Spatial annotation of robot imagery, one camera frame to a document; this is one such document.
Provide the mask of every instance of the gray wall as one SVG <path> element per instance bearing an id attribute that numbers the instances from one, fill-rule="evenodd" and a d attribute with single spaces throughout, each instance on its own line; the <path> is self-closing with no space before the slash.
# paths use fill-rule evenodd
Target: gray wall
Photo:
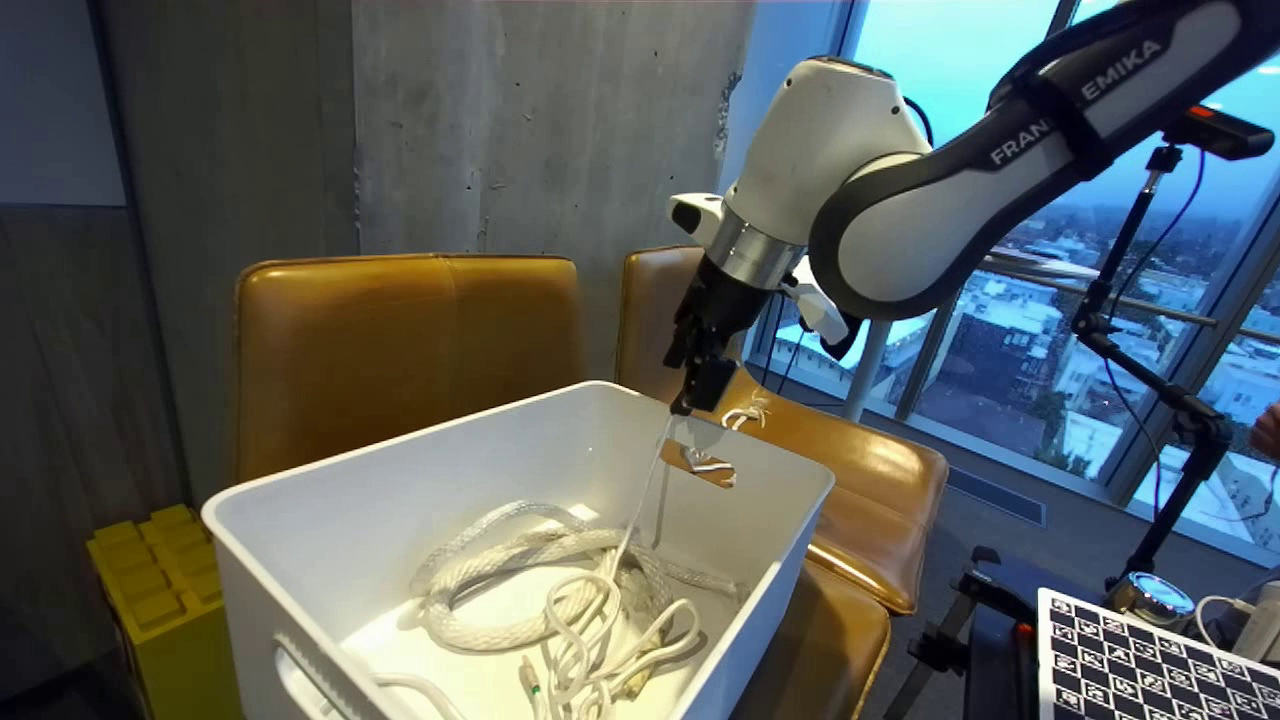
<path id="1" fill-rule="evenodd" d="M 112 650 L 85 540 L 185 491 L 89 9 L 4 0 L 0 89 L 4 702 Z"/>
<path id="2" fill-rule="evenodd" d="M 716 183 L 750 6 L 350 9 L 362 248 L 573 257 L 586 372 L 611 375 L 619 260 L 685 244 L 669 197 Z"/>
<path id="3" fill-rule="evenodd" d="M 194 502 L 231 473 L 231 289 L 357 254 L 344 0 L 104 6 Z"/>
<path id="4" fill-rule="evenodd" d="M 125 204 L 85 0 L 0 6 L 0 204 Z"/>
<path id="5" fill-rule="evenodd" d="M 615 274 L 716 183 L 743 0 L 104 6 L 194 498 L 227 483 L 231 280 L 261 257 L 549 254 L 611 375 Z"/>

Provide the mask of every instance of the sky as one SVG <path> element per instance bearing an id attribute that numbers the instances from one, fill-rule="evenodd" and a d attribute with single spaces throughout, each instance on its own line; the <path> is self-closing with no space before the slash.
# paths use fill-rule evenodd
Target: sky
<path id="1" fill-rule="evenodd" d="M 1112 0 L 1084 0 L 1080 18 L 1112 9 Z M 957 136 L 981 119 L 991 86 L 1045 40 L 1050 6 L 1041 0 L 892 0 L 873 6 L 863 18 L 850 61 L 877 64 L 897 77 L 899 91 L 924 103 L 937 136 Z M 1240 77 L 1237 86 L 1207 96 L 1211 108 L 1268 124 L 1280 131 L 1280 61 Z M 1145 183 L 1151 141 L 1131 147 L 1092 183 L 1068 192 L 1071 204 L 1114 204 L 1131 199 Z M 1253 216 L 1277 192 L 1280 147 L 1258 161 L 1207 161 L 1194 213 Z M 1191 192 L 1191 154 L 1154 192 L 1154 210 L 1174 210 Z"/>

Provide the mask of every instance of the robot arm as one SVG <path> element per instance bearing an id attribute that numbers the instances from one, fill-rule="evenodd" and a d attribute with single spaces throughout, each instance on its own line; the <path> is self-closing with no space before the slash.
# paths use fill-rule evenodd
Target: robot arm
<path id="1" fill-rule="evenodd" d="M 671 219 L 707 257 L 662 358 L 685 368 L 671 413 L 716 408 L 723 345 L 805 254 L 847 321 L 927 313 L 1017 219 L 1277 50 L 1280 0 L 1128 0 L 1030 50 L 938 147 L 921 141 L 892 77 L 795 64 L 727 197 L 675 197 Z"/>

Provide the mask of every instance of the window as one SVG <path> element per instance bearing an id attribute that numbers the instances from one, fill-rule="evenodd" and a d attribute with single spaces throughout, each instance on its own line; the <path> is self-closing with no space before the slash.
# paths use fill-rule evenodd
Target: window
<path id="1" fill-rule="evenodd" d="M 857 26 L 832 34 L 847 34 L 850 61 L 888 68 L 927 112 L 937 141 L 949 141 L 982 112 L 1000 74 L 1045 40 L 1050 14 L 1046 0 L 873 0 Z M 1277 131 L 1280 64 L 1248 74 L 1211 103 Z M 750 362 L 832 404 L 897 415 L 1017 473 L 1151 514 L 1179 475 L 1170 413 L 1114 362 L 1084 349 L 1071 315 L 1158 147 L 1151 136 L 1008 232 L 1005 248 L 1062 274 L 1029 277 L 1021 264 L 991 260 L 951 307 L 863 329 L 880 336 L 880 358 L 857 349 L 832 362 L 795 315 L 774 313 L 765 340 L 754 331 Z M 1118 264 L 1125 302 L 1109 307 L 1109 340 L 1158 382 L 1200 390 L 1237 419 L 1237 438 L 1268 402 L 1280 402 L 1277 180 L 1280 154 L 1229 164 L 1179 147 Z M 1272 488 L 1272 464 L 1240 445 L 1194 491 L 1179 534 L 1277 564 Z"/>

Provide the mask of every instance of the yellow chair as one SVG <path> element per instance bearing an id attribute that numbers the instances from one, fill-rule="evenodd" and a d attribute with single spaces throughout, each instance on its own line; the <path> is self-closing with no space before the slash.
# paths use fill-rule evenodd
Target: yellow chair
<path id="1" fill-rule="evenodd" d="M 567 260 L 270 260 L 238 277 L 235 325 L 238 475 L 578 382 Z M 850 716 L 882 650 L 888 612 L 812 564 L 741 716 Z"/>
<path id="2" fill-rule="evenodd" d="M 235 289 L 238 482 L 573 382 L 573 260 L 269 260 Z"/>
<path id="3" fill-rule="evenodd" d="M 671 402 L 678 372 L 660 358 L 699 248 L 635 254 L 622 264 L 619 383 Z M 812 458 L 835 473 L 812 551 L 858 582 L 888 612 L 921 608 L 924 547 L 949 482 L 938 452 L 907 445 L 733 375 L 721 415 L 750 408 L 747 438 Z"/>

